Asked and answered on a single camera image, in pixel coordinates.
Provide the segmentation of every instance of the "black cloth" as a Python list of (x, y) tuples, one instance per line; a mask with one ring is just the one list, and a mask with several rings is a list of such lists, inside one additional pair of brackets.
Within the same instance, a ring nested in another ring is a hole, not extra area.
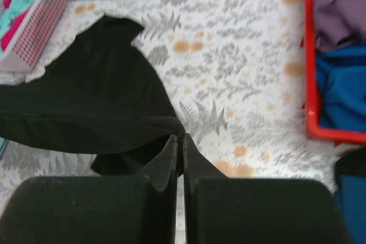
[(0, 86), (0, 137), (31, 147), (97, 154), (100, 174), (131, 174), (182, 132), (154, 68), (131, 41), (143, 27), (102, 17), (45, 75)]
[(352, 150), (341, 157), (334, 166), (335, 180), (341, 189), (341, 175), (366, 177), (366, 147)]

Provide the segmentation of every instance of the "black object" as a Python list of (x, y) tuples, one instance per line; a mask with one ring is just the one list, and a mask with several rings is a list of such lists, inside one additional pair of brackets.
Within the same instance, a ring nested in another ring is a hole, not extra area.
[(172, 135), (133, 176), (24, 181), (0, 219), (0, 243), (174, 243), (177, 152)]
[(187, 244), (350, 244), (329, 191), (295, 179), (229, 179), (189, 134), (125, 177), (34, 178), (12, 196), (0, 243), (173, 244), (184, 159)]
[(328, 189), (302, 179), (229, 179), (184, 142), (188, 244), (351, 244)]
[(341, 157), (334, 166), (335, 180), (341, 189), (341, 175), (366, 177), (366, 147), (350, 151)]
[(183, 126), (154, 68), (133, 46), (144, 28), (104, 16), (27, 84), (0, 86), (0, 136), (97, 154), (100, 174), (133, 174)]

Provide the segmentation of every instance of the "basket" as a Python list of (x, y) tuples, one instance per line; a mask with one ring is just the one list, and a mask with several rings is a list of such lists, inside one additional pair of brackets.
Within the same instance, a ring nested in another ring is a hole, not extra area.
[(327, 129), (319, 125), (321, 97), (316, 84), (315, 28), (313, 22), (313, 0), (305, 1), (305, 60), (306, 60), (306, 110), (307, 135), (314, 139), (330, 139), (339, 143), (365, 144), (366, 133)]
[(35, 0), (0, 55), (0, 71), (32, 71), (65, 6), (66, 0)]

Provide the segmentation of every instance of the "pink plastic basket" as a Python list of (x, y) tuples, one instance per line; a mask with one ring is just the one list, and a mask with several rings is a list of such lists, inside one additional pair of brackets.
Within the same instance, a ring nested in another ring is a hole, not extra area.
[(66, 0), (35, 0), (0, 55), (0, 71), (32, 71), (65, 6)]

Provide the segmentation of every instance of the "bed sheet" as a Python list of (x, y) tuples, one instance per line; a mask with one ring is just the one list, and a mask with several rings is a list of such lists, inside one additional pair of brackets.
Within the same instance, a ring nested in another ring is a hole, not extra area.
[[(104, 13), (145, 26), (133, 43), (158, 72), (200, 152), (223, 173), (314, 178), (334, 188), (333, 164), (348, 146), (305, 136), (302, 0), (72, 1), (35, 70), (0, 74), (0, 82), (41, 77)], [(0, 161), (0, 205), (28, 177), (93, 174), (93, 158), (9, 142)], [(183, 178), (176, 239), (185, 243)]]

